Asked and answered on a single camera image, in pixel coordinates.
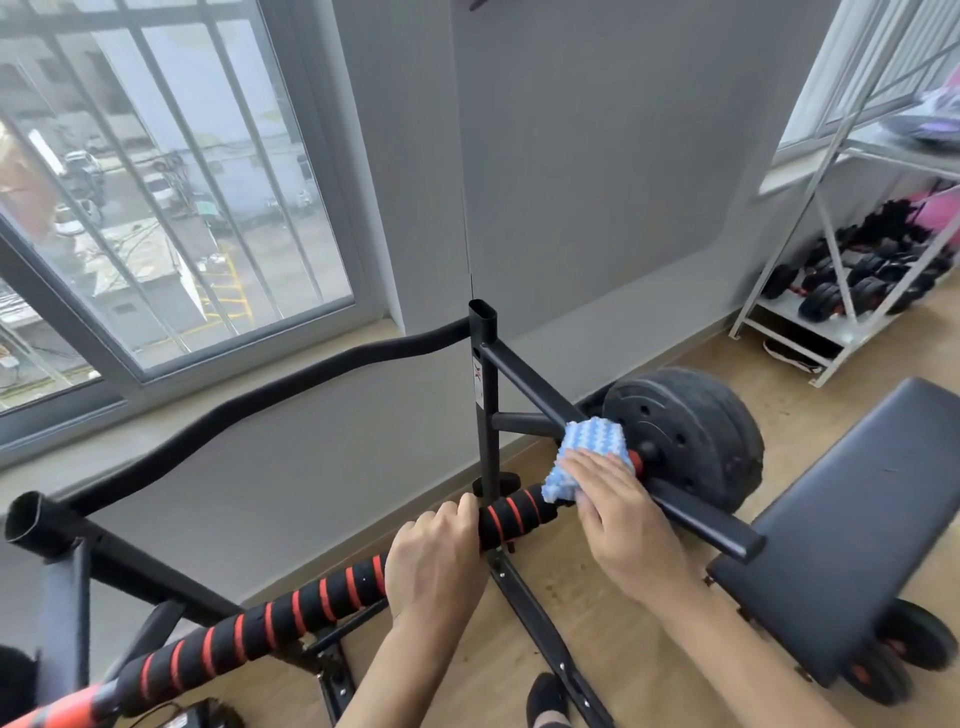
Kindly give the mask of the person's right hand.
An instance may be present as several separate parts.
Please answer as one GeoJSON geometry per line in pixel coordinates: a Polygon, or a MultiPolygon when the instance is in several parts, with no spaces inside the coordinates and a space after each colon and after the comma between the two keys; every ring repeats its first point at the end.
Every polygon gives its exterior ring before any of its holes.
{"type": "Polygon", "coordinates": [[[635,471],[616,458],[575,450],[562,464],[599,512],[602,543],[588,543],[604,574],[631,600],[666,613],[698,586],[681,543],[635,471]]]}

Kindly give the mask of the person's right forearm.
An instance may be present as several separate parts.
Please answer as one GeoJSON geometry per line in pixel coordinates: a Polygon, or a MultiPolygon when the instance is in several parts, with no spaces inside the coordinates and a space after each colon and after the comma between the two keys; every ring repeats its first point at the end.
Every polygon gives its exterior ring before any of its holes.
{"type": "Polygon", "coordinates": [[[741,728],[852,728],[724,598],[695,578],[640,579],[637,598],[741,728]]]}

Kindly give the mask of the black metal barbell rack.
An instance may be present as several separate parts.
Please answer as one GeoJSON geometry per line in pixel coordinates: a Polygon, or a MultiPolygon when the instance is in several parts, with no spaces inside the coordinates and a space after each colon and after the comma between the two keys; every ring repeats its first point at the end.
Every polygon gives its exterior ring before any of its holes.
{"type": "MultiPolygon", "coordinates": [[[[481,464],[481,543],[502,595],[520,619],[544,661],[558,675],[589,728],[615,728],[550,617],[522,580],[503,548],[553,521],[561,504],[544,501],[542,486],[522,490],[501,472],[499,433],[562,438],[567,423],[587,416],[498,338],[497,312],[481,299],[469,303],[469,337],[481,464]]],[[[6,540],[44,560],[42,646],[37,652],[37,707],[91,686],[90,583],[97,580],[153,605],[134,641],[108,674],[116,678],[133,659],[174,644],[200,629],[245,611],[162,564],[64,504],[37,491],[25,492],[6,514],[6,540]]],[[[355,694],[341,640],[378,615],[355,613],[334,627],[309,633],[274,657],[315,677],[336,724],[355,694]]]]}

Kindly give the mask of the window with white frame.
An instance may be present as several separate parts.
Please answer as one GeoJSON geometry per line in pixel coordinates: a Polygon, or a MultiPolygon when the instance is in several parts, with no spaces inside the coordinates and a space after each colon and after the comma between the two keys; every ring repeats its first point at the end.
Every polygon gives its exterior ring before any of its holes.
{"type": "Polygon", "coordinates": [[[960,0],[919,0],[886,63],[882,47],[911,0],[842,0],[779,141],[774,162],[813,151],[855,106],[881,67],[861,112],[868,121],[960,84],[960,0]]]}

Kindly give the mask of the black dumbbell with red hubs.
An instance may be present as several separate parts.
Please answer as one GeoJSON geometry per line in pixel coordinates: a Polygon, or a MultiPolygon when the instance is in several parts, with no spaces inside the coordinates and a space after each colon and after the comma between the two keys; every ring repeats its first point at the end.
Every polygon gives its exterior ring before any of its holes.
{"type": "Polygon", "coordinates": [[[905,666],[942,673],[960,656],[960,641],[939,617],[897,599],[842,673],[861,696],[881,706],[908,702],[914,685],[905,666]]]}

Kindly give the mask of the pink bag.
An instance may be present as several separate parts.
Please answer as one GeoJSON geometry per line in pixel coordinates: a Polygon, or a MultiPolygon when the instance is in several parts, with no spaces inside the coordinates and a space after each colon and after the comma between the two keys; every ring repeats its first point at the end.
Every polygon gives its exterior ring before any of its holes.
{"type": "Polygon", "coordinates": [[[936,236],[960,212],[960,184],[938,192],[924,190],[907,199],[913,207],[919,208],[918,212],[911,214],[912,222],[936,236]]]}

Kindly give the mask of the pile of black dumbbells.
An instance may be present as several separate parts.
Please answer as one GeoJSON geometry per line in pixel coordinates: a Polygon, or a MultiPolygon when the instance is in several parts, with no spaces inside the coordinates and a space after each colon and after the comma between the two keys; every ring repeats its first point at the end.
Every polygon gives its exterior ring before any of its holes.
{"type": "Polygon", "coordinates": [[[903,279],[917,272],[887,314],[905,312],[954,267],[960,246],[959,231],[921,267],[920,259],[937,234],[912,222],[911,214],[919,211],[907,198],[887,200],[861,223],[837,228],[834,239],[840,265],[834,262],[829,240],[821,236],[798,265],[774,267],[760,299],[793,297],[799,320],[821,324],[847,314],[841,290],[845,282],[852,312],[861,318],[874,313],[903,279]]]}

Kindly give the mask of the black item under shelf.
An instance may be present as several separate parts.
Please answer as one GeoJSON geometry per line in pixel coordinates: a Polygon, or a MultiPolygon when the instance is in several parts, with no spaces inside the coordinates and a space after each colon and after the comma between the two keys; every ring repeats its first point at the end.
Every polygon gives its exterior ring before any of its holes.
{"type": "Polygon", "coordinates": [[[798,352],[790,346],[786,346],[776,339],[766,338],[762,343],[762,347],[764,352],[769,357],[774,358],[774,360],[785,363],[811,376],[819,376],[823,370],[826,369],[823,363],[798,352]]]}

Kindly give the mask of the blue white cleaning cloth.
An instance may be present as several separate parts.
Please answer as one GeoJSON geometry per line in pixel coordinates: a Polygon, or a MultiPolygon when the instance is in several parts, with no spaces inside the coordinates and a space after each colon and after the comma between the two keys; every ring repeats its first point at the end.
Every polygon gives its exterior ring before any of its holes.
{"type": "Polygon", "coordinates": [[[593,417],[566,424],[558,447],[557,457],[541,486],[541,495],[547,504],[573,503],[581,486],[563,464],[564,458],[575,451],[590,452],[602,457],[612,457],[636,470],[636,454],[628,449],[626,435],[621,424],[593,417]]]}

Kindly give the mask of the person's black-socked foot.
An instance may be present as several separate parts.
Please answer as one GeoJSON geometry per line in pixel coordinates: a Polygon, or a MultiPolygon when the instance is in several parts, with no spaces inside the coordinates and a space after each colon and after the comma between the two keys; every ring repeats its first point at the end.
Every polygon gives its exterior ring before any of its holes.
{"type": "Polygon", "coordinates": [[[569,698],[553,672],[538,674],[526,698],[527,728],[573,728],[569,698]]]}

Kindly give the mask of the black round weight plate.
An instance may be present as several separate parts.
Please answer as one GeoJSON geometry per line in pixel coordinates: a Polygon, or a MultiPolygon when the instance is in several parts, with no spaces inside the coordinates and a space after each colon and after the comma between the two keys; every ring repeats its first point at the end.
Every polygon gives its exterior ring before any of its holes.
{"type": "Polygon", "coordinates": [[[0,728],[38,707],[38,664],[20,649],[0,645],[0,728]]]}

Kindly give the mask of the white metal shelf rack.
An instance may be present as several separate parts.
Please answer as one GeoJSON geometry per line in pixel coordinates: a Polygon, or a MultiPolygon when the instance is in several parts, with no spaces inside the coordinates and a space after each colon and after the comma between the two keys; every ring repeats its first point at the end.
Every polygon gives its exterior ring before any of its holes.
{"type": "MultiPolygon", "coordinates": [[[[915,15],[920,0],[911,0],[884,44],[880,62],[886,64],[915,15]]],[[[907,198],[918,192],[938,192],[960,185],[960,150],[929,147],[907,142],[885,131],[881,119],[921,103],[889,111],[861,121],[865,103],[877,86],[882,67],[874,67],[867,83],[854,100],[852,111],[834,133],[813,150],[775,163],[765,193],[784,192],[781,215],[774,221],[772,250],[756,282],[741,306],[729,337],[738,339],[743,330],[775,339],[797,352],[821,362],[825,369],[810,374],[810,384],[822,387],[869,341],[877,337],[905,312],[887,314],[894,301],[917,278],[910,273],[873,313],[858,318],[853,312],[848,287],[841,281],[846,315],[821,323],[802,321],[794,297],[761,300],[762,288],[773,269],[781,263],[799,265],[820,237],[826,237],[836,265],[840,265],[834,233],[861,223],[883,203],[907,198]]],[[[920,258],[926,267],[955,234],[960,232],[960,211],[934,238],[920,258]]]]}

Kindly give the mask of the window with metal bars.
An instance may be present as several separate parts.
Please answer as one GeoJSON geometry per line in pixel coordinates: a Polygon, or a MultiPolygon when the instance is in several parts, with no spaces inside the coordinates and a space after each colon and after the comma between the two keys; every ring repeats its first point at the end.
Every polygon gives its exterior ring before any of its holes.
{"type": "Polygon", "coordinates": [[[0,0],[0,468],[385,315],[310,0],[0,0]]]}

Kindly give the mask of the barbell with red-black grip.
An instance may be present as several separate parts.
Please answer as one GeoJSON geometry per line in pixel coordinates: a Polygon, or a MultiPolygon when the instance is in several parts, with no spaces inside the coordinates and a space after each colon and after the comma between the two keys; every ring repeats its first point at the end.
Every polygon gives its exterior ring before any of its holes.
{"type": "Polygon", "coordinates": [[[83,687],[2,728],[96,728],[144,715],[247,663],[294,647],[309,633],[386,601],[388,554],[376,554],[264,604],[136,657],[116,678],[83,687]]]}

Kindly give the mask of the black curved bar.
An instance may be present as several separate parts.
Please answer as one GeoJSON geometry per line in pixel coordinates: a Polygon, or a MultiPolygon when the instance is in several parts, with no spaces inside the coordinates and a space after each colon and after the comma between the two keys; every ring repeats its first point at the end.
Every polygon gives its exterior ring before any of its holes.
{"type": "Polygon", "coordinates": [[[243,420],[349,372],[378,363],[434,354],[470,337],[467,317],[425,333],[366,343],[296,370],[213,407],[140,459],[79,491],[55,499],[79,516],[90,516],[151,486],[243,420]]]}

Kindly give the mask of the purple item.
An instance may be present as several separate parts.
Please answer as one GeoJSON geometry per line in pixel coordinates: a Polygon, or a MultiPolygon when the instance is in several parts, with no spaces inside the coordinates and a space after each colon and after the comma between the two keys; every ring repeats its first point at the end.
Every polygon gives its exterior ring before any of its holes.
{"type": "Polygon", "coordinates": [[[920,103],[880,119],[880,126],[900,140],[960,150],[960,84],[924,94],[920,103]]]}

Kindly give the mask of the person's left forearm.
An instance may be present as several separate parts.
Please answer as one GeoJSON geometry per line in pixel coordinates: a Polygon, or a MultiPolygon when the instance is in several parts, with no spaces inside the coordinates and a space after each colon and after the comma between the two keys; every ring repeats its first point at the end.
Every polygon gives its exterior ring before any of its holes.
{"type": "Polygon", "coordinates": [[[396,617],[336,728],[421,728],[465,628],[437,615],[396,617]]]}

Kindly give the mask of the black weight plates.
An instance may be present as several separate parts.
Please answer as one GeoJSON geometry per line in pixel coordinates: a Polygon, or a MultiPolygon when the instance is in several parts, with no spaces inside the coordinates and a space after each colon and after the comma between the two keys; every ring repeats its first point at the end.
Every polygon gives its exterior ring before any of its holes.
{"type": "Polygon", "coordinates": [[[602,415],[617,422],[647,479],[728,514],[762,484],[762,432],[739,396],[702,370],[666,367],[619,379],[602,415]]]}

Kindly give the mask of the black padded weight bench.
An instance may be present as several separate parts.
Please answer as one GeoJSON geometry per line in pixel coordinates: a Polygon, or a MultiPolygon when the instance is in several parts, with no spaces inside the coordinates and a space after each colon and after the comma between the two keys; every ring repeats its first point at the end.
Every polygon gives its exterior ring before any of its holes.
{"type": "Polygon", "coordinates": [[[959,514],[960,394],[907,378],[753,521],[759,555],[706,574],[830,688],[959,514]]]}

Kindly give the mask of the person's left hand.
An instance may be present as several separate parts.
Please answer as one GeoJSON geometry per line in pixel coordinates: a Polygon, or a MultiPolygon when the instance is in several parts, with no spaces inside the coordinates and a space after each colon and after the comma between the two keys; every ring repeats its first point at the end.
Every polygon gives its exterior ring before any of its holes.
{"type": "Polygon", "coordinates": [[[489,579],[481,553],[478,557],[399,557],[398,533],[385,567],[392,621],[413,613],[463,621],[467,627],[489,579]]]}

